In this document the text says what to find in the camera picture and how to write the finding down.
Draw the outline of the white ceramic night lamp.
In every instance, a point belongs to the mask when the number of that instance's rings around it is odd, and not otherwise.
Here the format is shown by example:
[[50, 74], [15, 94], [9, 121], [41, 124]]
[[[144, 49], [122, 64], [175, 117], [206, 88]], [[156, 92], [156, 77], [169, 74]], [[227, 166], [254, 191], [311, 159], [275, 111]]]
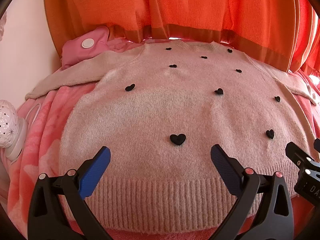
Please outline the white ceramic night lamp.
[[15, 161], [21, 154], [27, 128], [27, 121], [18, 116], [16, 108], [7, 100], [1, 100], [1, 148], [9, 161]]

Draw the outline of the orange curtain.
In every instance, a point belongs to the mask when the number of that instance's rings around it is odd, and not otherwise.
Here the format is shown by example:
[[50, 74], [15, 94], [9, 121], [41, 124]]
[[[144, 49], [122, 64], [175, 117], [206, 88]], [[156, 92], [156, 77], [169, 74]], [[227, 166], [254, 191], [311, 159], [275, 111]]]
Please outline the orange curtain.
[[99, 26], [140, 43], [227, 44], [282, 71], [319, 72], [319, 17], [307, 0], [44, 0], [58, 53]]

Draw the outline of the pink pouch with white button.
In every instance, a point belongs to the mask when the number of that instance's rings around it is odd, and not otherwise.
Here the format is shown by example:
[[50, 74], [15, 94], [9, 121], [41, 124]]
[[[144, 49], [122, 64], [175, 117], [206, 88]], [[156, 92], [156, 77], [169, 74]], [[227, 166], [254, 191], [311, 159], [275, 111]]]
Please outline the pink pouch with white button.
[[107, 51], [108, 36], [109, 29], [102, 26], [80, 37], [67, 41], [62, 48], [62, 70]]

